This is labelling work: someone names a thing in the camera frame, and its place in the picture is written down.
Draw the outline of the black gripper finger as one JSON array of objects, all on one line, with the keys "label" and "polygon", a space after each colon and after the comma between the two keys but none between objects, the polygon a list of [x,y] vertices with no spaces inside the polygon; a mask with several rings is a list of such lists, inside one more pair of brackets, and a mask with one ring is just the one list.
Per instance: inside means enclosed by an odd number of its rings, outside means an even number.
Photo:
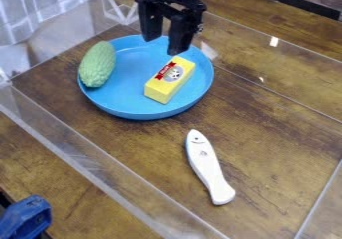
[{"label": "black gripper finger", "polygon": [[194,37],[194,26],[186,15],[171,17],[167,54],[175,56],[188,50]]},{"label": "black gripper finger", "polygon": [[143,39],[152,41],[162,36],[163,15],[158,5],[151,2],[140,2],[138,10]]}]

